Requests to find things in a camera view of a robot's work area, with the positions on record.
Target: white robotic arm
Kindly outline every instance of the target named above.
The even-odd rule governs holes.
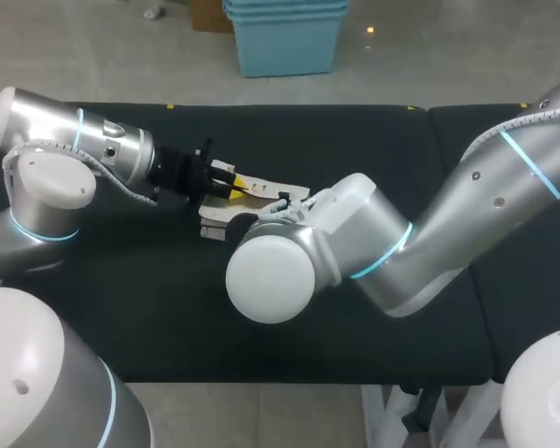
[[[350,277],[382,311],[406,316],[558,200],[560,85],[480,135],[414,223],[361,174],[263,210],[232,256],[227,290],[244,315],[275,323]]]

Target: gray floor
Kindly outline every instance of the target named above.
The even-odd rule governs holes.
[[[192,32],[186,7],[149,22],[148,4],[0,0],[0,90],[83,101],[429,107],[531,101],[560,79],[560,0],[351,0],[335,73],[269,79],[241,78],[233,37]],[[364,446],[356,386],[133,390],[160,448]]]

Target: black mat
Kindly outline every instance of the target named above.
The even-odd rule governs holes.
[[[313,190],[361,171],[409,218],[444,178],[421,109],[84,106],[185,150],[211,136],[215,157],[240,172]],[[410,318],[382,315],[345,281],[292,321],[265,326],[233,308],[230,253],[198,236],[177,198],[152,210],[105,182],[98,191],[67,263],[8,284],[46,301],[124,380],[472,385],[493,374],[468,274]]]
[[[452,171],[469,143],[520,105],[439,107],[430,114]],[[471,268],[504,381],[526,348],[560,329],[560,203],[524,225]]]

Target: blue plastic bin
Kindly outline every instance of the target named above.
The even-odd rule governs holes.
[[[224,8],[226,8],[232,14],[270,14],[270,13],[283,13],[283,14],[302,14],[302,13],[314,13],[314,12],[325,12],[332,11],[335,9],[344,8],[348,5],[347,0],[342,1],[332,1],[324,3],[302,3],[302,4],[269,4],[261,6],[247,6],[237,4],[235,1],[230,0],[225,2]]]
[[[323,5],[336,0],[231,0],[235,6],[242,7],[274,7],[291,5]]]
[[[231,14],[241,74],[282,77],[331,71],[346,7],[333,12],[245,17]]]

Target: silver metal cylinder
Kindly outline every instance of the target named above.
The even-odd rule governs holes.
[[[64,238],[78,231],[82,209],[48,205],[22,185],[19,170],[14,171],[13,190],[11,214],[23,231],[43,238]]]
[[[74,238],[39,240],[21,230],[12,219],[10,209],[0,212],[0,280],[62,261],[73,241]]]
[[[328,243],[343,275],[356,275],[373,265],[396,244],[409,228],[400,214],[379,190],[350,216]]]
[[[151,424],[137,397],[66,324],[62,326],[64,356],[56,385],[10,448],[155,448]]]
[[[527,113],[560,108],[560,86]],[[485,251],[560,200],[560,119],[496,135],[469,155],[407,243],[359,281],[393,316],[414,313]]]
[[[77,147],[132,184],[145,177],[154,155],[151,134],[73,105],[15,89],[0,93],[0,150],[31,140]]]

